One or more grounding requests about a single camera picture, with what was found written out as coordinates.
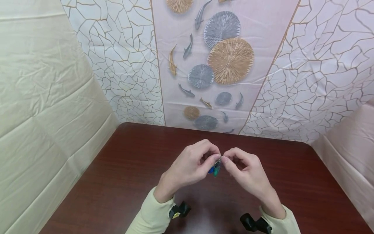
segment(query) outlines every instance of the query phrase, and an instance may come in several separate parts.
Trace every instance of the circular pattern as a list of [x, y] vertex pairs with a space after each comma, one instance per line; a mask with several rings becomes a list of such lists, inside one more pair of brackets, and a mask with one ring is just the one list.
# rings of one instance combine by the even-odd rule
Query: circular pattern
[[216, 83], [230, 85], [248, 75], [253, 60], [251, 45], [243, 39], [231, 38], [218, 43], [206, 63], [213, 69]]
[[178, 14], [185, 13], [192, 5], [193, 0], [166, 0], [168, 7]]
[[212, 49], [218, 42], [237, 38], [239, 34], [239, 18], [230, 11], [221, 11], [208, 20], [204, 29], [204, 41], [206, 46]]
[[230, 103], [232, 95], [229, 92], [222, 92], [215, 98], [215, 103], [219, 106], [225, 106]]
[[202, 115], [193, 121], [193, 125], [200, 130], [213, 130], [218, 126], [218, 120], [210, 115]]
[[194, 66], [188, 73], [188, 82], [195, 88], [204, 89], [214, 81], [214, 73], [211, 67], [206, 64]]
[[194, 107], [194, 106], [187, 106], [184, 111], [184, 116], [187, 118], [187, 119], [190, 119], [190, 120], [194, 120], [194, 119], [197, 119], [199, 116], [200, 116], [200, 111], [198, 108]]

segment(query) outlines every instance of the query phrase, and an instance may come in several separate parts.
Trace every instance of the hand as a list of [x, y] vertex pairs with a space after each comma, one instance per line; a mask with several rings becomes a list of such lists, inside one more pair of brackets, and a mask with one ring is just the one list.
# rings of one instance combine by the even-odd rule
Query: hand
[[[242, 170], [232, 162], [232, 160], [235, 161], [236, 159], [239, 159], [239, 162], [243, 164], [244, 168]], [[221, 160], [226, 170], [235, 180], [247, 192], [262, 202], [262, 207], [268, 215], [278, 219], [286, 217], [286, 211], [276, 191], [270, 185], [260, 159], [256, 155], [249, 154], [239, 148], [233, 148], [226, 151]]]
[[[201, 162], [204, 154], [210, 156]], [[204, 179], [220, 155], [218, 147], [207, 139], [184, 148], [171, 167], [162, 174], [153, 194], [155, 199], [159, 203], [167, 202], [181, 187]]]

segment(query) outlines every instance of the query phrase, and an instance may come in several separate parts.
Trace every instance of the black clamp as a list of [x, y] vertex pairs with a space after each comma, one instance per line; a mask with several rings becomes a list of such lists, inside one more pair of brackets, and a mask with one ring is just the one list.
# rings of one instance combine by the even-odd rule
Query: black clamp
[[184, 218], [188, 215], [190, 210], [191, 210], [191, 207], [187, 205], [187, 203], [182, 201], [180, 206], [175, 205], [171, 208], [171, 210], [169, 211], [169, 218], [171, 219], [175, 219], [177, 217]]
[[255, 232], [260, 231], [266, 234], [271, 234], [272, 227], [263, 219], [260, 218], [259, 220], [255, 221], [250, 214], [244, 214], [240, 217], [240, 221], [242, 222], [244, 228], [247, 231]]

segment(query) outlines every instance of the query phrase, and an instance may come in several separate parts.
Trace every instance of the cream sleeve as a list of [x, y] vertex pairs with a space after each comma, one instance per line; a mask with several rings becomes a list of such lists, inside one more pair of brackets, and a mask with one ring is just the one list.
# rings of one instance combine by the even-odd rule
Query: cream sleeve
[[276, 219], [271, 217], [260, 207], [262, 218], [273, 228], [272, 234], [300, 234], [299, 226], [297, 225], [294, 214], [290, 209], [283, 206], [286, 210], [285, 219]]
[[155, 187], [148, 193], [125, 234], [161, 234], [169, 226], [169, 211], [175, 205], [174, 198], [159, 203], [153, 196]]

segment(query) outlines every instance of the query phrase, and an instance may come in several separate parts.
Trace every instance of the wooden table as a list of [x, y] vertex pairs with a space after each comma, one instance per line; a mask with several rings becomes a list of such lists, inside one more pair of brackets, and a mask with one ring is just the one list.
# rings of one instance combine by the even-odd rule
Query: wooden table
[[[239, 147], [259, 156], [283, 204], [303, 234], [372, 233], [314, 150], [307, 144], [125, 123], [70, 191], [41, 234], [120, 234], [161, 174], [187, 145], [209, 139], [221, 153]], [[244, 213], [259, 218], [259, 202], [222, 169], [181, 189], [176, 202], [192, 210], [166, 233], [244, 234]]]

